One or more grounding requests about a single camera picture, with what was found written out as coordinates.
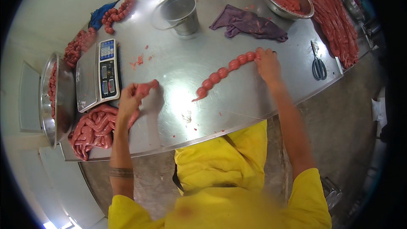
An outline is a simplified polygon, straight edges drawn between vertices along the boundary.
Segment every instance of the digital scale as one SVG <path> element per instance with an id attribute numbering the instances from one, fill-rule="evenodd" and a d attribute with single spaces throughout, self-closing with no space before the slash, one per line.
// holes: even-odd
<path id="1" fill-rule="evenodd" d="M 76 93 L 78 111 L 120 97 L 120 76 L 115 39 L 94 44 L 78 60 Z"/>

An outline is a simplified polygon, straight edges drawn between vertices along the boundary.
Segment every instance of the black-handled scissors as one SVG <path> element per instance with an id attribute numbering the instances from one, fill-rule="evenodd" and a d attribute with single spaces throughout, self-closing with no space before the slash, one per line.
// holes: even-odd
<path id="1" fill-rule="evenodd" d="M 316 80 L 326 79 L 326 67 L 321 59 L 317 57 L 314 43 L 311 41 L 312 51 L 314 52 L 314 61 L 312 62 L 312 75 Z"/>

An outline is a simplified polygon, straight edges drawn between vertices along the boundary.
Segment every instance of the white wall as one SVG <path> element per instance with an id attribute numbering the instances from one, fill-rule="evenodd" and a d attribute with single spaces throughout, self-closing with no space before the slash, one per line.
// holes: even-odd
<path id="1" fill-rule="evenodd" d="M 30 191 L 19 151 L 48 144 L 44 135 L 22 133 L 19 129 L 18 94 L 22 61 L 41 73 L 49 55 L 55 51 L 64 52 L 67 43 L 89 21 L 90 13 L 113 1 L 23 0 L 2 51 L 0 123 L 4 149 L 23 195 L 42 223 L 48 222 L 48 218 Z"/>

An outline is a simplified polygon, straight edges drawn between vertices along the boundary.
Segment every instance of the rag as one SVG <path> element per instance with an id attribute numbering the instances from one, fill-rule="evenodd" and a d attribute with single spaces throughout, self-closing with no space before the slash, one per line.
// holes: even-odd
<path id="1" fill-rule="evenodd" d="M 110 3 L 110 4 L 105 4 L 101 8 L 95 10 L 93 13 L 90 14 L 90 22 L 88 24 L 88 28 L 93 27 L 95 30 L 99 30 L 99 28 L 102 26 L 102 18 L 105 12 L 107 12 L 109 9 L 113 8 L 117 2 L 120 0 Z"/>
<path id="2" fill-rule="evenodd" d="M 280 42 L 288 39 L 287 32 L 272 21 L 231 5 L 226 5 L 209 28 L 215 30 L 220 27 L 226 27 L 227 37 L 234 37 L 244 32 L 252 34 L 257 39 L 276 39 Z"/>

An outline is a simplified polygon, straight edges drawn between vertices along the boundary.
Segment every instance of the metal bucket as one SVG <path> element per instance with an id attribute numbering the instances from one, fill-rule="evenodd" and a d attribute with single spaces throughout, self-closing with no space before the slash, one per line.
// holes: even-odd
<path id="1" fill-rule="evenodd" d="M 166 28 L 158 28 L 153 22 L 152 24 L 154 28 L 159 30 L 173 28 L 181 36 L 192 34 L 198 29 L 199 21 L 196 0 L 165 0 L 158 4 L 155 10 L 160 6 L 162 18 L 170 23 L 171 26 Z"/>

